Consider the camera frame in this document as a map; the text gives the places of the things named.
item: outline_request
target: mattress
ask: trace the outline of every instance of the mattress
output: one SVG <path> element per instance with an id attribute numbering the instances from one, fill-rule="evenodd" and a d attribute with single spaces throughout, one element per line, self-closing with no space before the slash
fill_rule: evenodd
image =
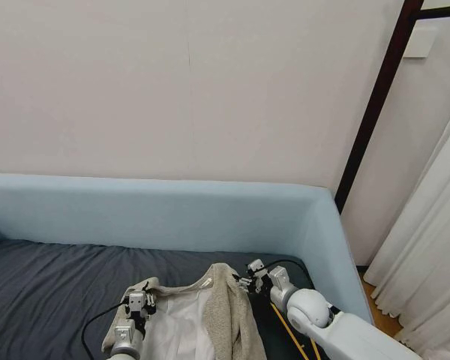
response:
<path id="1" fill-rule="evenodd" d="M 119 302 L 131 284 L 152 276 L 168 287 L 192 284 L 212 263 L 228 263 L 245 275 L 246 264 L 256 258 L 300 261 L 264 253 L 0 241 L 0 359 L 87 359 L 80 342 L 83 325 Z M 299 268 L 286 268 L 295 285 L 310 287 Z M 269 304 L 253 296 L 250 301 L 267 357 L 303 359 Z M 100 348 L 113 316 L 108 313 L 88 328 L 86 340 L 96 359 L 107 358 Z M 301 341 L 307 349 L 309 343 Z"/>

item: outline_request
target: wooden floor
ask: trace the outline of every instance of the wooden floor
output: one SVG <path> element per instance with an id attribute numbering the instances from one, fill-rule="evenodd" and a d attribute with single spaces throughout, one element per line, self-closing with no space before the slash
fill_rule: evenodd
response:
<path id="1" fill-rule="evenodd" d="M 372 312 L 373 320 L 375 321 L 375 326 L 385 332 L 387 335 L 392 337 L 395 336 L 401 329 L 401 325 L 398 323 L 397 319 L 393 319 L 390 316 L 383 315 L 382 311 L 377 309 L 374 300 L 370 297 L 371 293 L 375 290 L 375 287 L 369 283 L 365 283 L 363 280 L 363 274 L 360 274 L 361 284 L 367 294 L 368 305 Z"/>

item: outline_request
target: light blue bed frame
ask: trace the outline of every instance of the light blue bed frame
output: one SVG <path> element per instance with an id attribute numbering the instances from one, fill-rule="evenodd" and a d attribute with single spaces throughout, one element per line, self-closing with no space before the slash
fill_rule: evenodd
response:
<path id="1" fill-rule="evenodd" d="M 0 239 L 293 255 L 331 303 L 372 323 L 321 187 L 0 174 Z"/>

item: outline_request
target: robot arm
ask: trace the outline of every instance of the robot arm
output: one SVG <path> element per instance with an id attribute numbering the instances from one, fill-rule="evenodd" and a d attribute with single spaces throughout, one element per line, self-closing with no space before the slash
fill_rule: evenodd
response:
<path id="1" fill-rule="evenodd" d="M 257 259 L 248 265 L 248 273 L 250 278 L 238 278 L 239 285 L 269 298 L 290 324 L 314 339 L 331 360 L 421 359 L 362 318 L 340 311 L 316 290 L 297 289 L 281 266 L 268 272 Z"/>
<path id="2" fill-rule="evenodd" d="M 140 360 L 146 320 L 157 310 L 155 297 L 146 287 L 130 292 L 125 298 L 127 319 L 120 319 L 115 325 L 110 360 Z"/>

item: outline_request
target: black cable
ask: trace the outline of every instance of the black cable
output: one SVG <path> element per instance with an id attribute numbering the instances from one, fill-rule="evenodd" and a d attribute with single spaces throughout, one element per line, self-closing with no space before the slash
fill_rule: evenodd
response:
<path id="1" fill-rule="evenodd" d="M 292 264 L 297 265 L 302 270 L 305 277 L 307 278 L 308 282 L 310 283 L 311 288 L 313 290 L 315 290 L 314 282 L 312 281 L 310 274 L 308 274 L 307 268 L 305 266 L 303 266 L 300 262 L 297 262 L 295 260 L 290 260 L 290 259 L 275 260 L 275 261 L 269 262 L 267 265 L 263 266 L 263 268 L 258 268 L 257 270 L 253 271 L 253 273 L 255 274 L 256 272 L 259 272 L 260 270 L 268 269 L 270 266 L 273 266 L 278 263 L 292 263 Z"/>
<path id="2" fill-rule="evenodd" d="M 86 340 L 85 340 L 85 330 L 87 329 L 87 327 L 88 327 L 93 321 L 95 321 L 95 320 L 98 319 L 99 317 L 102 317 L 102 316 L 105 315 L 106 313 L 109 313 L 110 311 L 112 311 L 112 310 L 114 310 L 114 309 L 116 309 L 116 308 L 118 308 L 119 306 L 124 305 L 124 304 L 126 304 L 125 301 L 122 301 L 122 302 L 119 303 L 119 304 L 113 305 L 110 309 L 106 309 L 105 311 L 102 311 L 101 313 L 99 313 L 99 314 L 93 316 L 89 321 L 86 322 L 85 326 L 83 326 L 83 329 L 82 329 L 82 345 L 83 345 L 83 347 L 85 348 L 85 351 L 87 352 L 88 358 L 89 358 L 90 360 L 94 360 L 94 358 L 93 358 L 92 352 L 90 351 L 89 347 L 87 346 L 87 343 L 86 343 Z"/>

